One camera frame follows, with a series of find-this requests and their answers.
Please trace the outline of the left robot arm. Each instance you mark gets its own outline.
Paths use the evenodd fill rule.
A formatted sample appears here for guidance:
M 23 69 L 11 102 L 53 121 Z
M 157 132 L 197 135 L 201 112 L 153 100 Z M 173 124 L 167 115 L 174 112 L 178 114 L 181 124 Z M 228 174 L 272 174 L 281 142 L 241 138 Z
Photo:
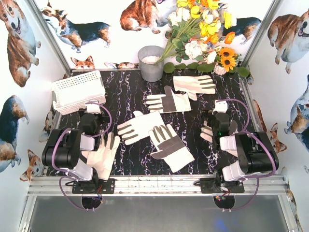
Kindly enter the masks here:
M 80 124 L 77 129 L 54 129 L 42 152 L 44 166 L 63 172 L 76 181 L 97 179 L 95 170 L 86 164 L 82 152 L 97 151 L 106 130 L 112 121 L 108 110 L 102 108 L 100 113 L 89 113 L 80 109 Z

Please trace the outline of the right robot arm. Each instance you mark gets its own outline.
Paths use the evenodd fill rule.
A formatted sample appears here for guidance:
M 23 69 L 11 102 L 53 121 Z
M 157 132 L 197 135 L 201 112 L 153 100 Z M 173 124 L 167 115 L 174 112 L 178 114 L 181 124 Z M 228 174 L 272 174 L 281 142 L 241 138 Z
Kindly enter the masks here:
M 266 132 L 237 132 L 238 125 L 229 111 L 204 110 L 201 119 L 204 122 L 200 136 L 212 143 L 213 151 L 237 157 L 219 171 L 225 182 L 268 177 L 277 171 L 279 159 Z

